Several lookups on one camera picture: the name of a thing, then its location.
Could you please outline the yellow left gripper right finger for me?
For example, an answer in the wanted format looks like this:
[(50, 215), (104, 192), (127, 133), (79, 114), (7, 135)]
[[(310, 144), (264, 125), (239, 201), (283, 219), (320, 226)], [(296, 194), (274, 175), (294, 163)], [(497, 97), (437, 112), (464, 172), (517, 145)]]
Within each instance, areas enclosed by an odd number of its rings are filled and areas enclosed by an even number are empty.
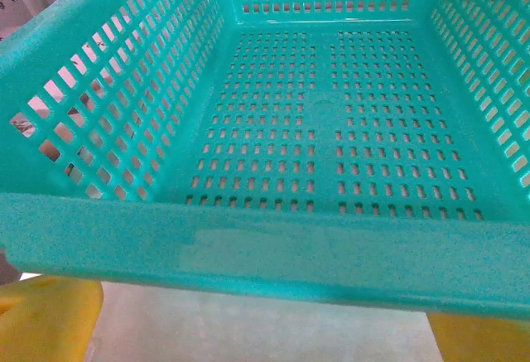
[(529, 362), (529, 323), (494, 317), (428, 313), (444, 361)]

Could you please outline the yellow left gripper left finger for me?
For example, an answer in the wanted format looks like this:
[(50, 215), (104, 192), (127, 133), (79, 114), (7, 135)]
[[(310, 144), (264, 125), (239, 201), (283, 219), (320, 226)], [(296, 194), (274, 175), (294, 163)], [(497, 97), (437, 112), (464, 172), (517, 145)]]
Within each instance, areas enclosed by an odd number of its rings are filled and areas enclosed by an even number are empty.
[(104, 300), (97, 280), (40, 275), (1, 286), (2, 361), (82, 361)]

